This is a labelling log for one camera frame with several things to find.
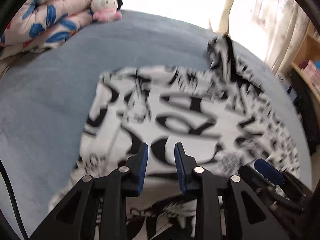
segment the white and pink plush toy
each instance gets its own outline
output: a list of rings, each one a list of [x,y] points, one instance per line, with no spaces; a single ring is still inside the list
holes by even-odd
[[[112,22],[122,18],[121,12],[117,11],[117,0],[92,0],[91,10],[93,19],[99,22]]]

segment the black and white blanket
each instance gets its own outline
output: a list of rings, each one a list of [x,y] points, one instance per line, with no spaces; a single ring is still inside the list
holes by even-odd
[[[196,201],[179,191],[177,142],[217,175],[236,174],[241,165],[263,158],[299,177],[295,144],[260,82],[234,56],[232,41],[214,40],[208,52],[212,64],[205,72],[154,66],[101,74],[79,160],[49,209],[85,174],[105,176],[123,166],[142,142],[149,146],[146,179],[141,196],[127,199],[128,239],[194,235]]]

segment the beige curtain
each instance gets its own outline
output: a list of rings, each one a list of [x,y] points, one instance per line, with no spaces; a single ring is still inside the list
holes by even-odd
[[[294,0],[234,0],[229,34],[276,74],[292,61],[308,22]]]

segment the bed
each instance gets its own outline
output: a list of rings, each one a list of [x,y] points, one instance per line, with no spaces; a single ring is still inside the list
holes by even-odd
[[[160,64],[196,70],[210,66],[206,46],[216,36],[212,31],[160,16],[122,13],[121,21],[87,26],[57,49],[24,55],[0,80],[0,158],[29,235],[68,181],[101,72]],[[301,181],[311,187],[309,151],[289,97],[267,65],[235,42],[234,48],[287,126],[299,152]],[[2,178],[0,199],[1,211],[21,236]]]

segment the black triangular cutout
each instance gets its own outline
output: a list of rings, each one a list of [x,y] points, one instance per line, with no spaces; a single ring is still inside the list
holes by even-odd
[[[247,214],[248,221],[250,224],[253,225],[266,220],[267,217],[264,214],[264,212],[246,191],[242,191],[241,196],[243,199],[245,212]]]
[[[81,191],[76,192],[68,201],[68,203],[59,211],[59,213],[56,216],[56,219],[63,223],[72,225],[73,220],[75,219],[80,197]]]

